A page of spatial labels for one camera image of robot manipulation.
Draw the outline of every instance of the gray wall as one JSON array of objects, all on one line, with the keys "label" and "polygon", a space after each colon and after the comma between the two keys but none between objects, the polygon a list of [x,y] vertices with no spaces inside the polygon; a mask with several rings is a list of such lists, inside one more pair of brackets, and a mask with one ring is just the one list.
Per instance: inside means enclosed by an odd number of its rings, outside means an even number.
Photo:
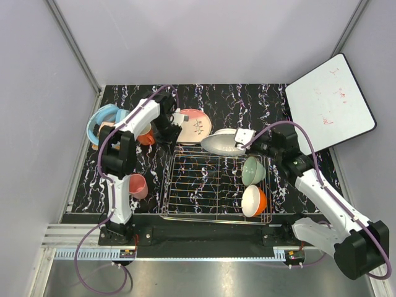
[{"label": "gray wall", "polygon": [[[371,1],[343,49],[378,126],[336,147],[357,208],[390,228],[391,260],[396,254],[395,15],[394,0]],[[391,285],[395,290],[396,273]]]},{"label": "gray wall", "polygon": [[100,84],[292,82],[359,0],[57,0]]},{"label": "gray wall", "polygon": [[0,1],[0,288],[25,296],[94,93],[44,1]]}]

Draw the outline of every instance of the gray floor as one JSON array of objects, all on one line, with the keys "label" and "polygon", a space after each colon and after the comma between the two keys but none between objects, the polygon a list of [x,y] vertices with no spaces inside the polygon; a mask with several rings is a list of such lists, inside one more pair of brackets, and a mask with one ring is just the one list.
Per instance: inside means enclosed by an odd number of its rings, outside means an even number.
[{"label": "gray floor", "polygon": [[[309,262],[318,258],[311,251]],[[80,261],[82,276],[89,275],[103,261]],[[315,267],[275,269],[250,262],[144,262],[128,266],[133,278],[118,296],[374,296],[366,277],[351,281],[327,257]],[[117,268],[107,267],[87,279],[97,290],[113,291],[124,279]],[[98,296],[78,281],[71,260],[56,260],[45,296]]]}]

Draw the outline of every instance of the mug handle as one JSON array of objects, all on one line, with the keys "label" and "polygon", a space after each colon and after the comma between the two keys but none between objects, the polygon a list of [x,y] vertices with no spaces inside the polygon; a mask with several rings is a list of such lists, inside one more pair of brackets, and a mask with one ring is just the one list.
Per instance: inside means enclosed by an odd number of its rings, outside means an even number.
[{"label": "mug handle", "polygon": [[152,145],[152,144],[155,143],[154,138],[153,138],[150,134],[147,135],[147,139],[148,139],[148,144],[149,144],[149,145]]}]

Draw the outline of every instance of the pink plate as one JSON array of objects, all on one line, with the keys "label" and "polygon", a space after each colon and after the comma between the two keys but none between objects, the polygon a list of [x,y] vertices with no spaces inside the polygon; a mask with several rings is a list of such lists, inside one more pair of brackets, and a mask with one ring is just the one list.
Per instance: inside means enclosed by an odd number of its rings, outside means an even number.
[{"label": "pink plate", "polygon": [[180,113],[188,115],[189,120],[182,123],[182,131],[177,143],[184,145],[199,144],[202,139],[210,134],[212,122],[203,111],[190,108],[181,110]]}]

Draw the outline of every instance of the metal wire rack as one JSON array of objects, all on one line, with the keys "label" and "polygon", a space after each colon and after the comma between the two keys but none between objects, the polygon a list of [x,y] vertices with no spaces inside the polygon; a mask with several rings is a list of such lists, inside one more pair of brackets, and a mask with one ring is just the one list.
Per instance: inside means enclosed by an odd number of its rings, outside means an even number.
[{"label": "metal wire rack", "polygon": [[255,155],[267,170],[258,184],[267,196],[261,216],[247,218],[241,201],[241,173],[248,156],[221,157],[202,147],[177,146],[163,180],[160,216],[170,220],[264,225],[272,220],[268,159]]}]

